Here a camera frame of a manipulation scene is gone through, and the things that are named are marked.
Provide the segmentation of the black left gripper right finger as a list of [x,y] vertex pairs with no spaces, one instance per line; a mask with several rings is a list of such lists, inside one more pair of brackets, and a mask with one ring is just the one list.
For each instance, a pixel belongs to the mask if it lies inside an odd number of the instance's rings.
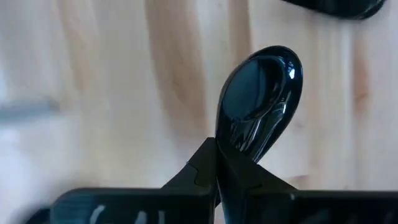
[[239,150],[219,145],[218,188],[226,223],[287,223],[294,187]]

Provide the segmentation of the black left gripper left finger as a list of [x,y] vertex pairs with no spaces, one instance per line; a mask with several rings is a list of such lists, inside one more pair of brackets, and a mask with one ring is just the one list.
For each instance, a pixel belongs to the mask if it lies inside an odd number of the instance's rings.
[[161,189],[179,194],[209,196],[214,206],[220,204],[216,182],[218,145],[215,138],[206,138],[185,166]]

